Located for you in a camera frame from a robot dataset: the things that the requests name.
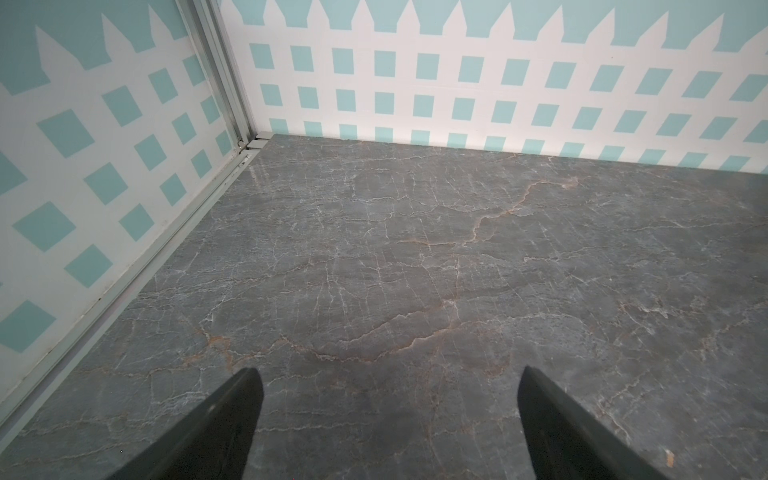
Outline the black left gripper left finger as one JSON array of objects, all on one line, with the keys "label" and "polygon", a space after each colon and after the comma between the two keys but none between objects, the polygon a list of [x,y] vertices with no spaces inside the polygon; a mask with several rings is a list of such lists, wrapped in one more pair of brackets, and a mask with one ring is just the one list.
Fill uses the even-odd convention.
[{"label": "black left gripper left finger", "polygon": [[243,368],[112,479],[241,479],[264,401],[260,373]]}]

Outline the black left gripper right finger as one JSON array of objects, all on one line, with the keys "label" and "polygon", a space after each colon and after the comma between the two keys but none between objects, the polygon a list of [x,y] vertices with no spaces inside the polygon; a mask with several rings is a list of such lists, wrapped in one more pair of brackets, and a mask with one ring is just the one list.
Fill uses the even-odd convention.
[{"label": "black left gripper right finger", "polygon": [[664,477],[537,368],[524,368],[517,405],[538,479]]}]

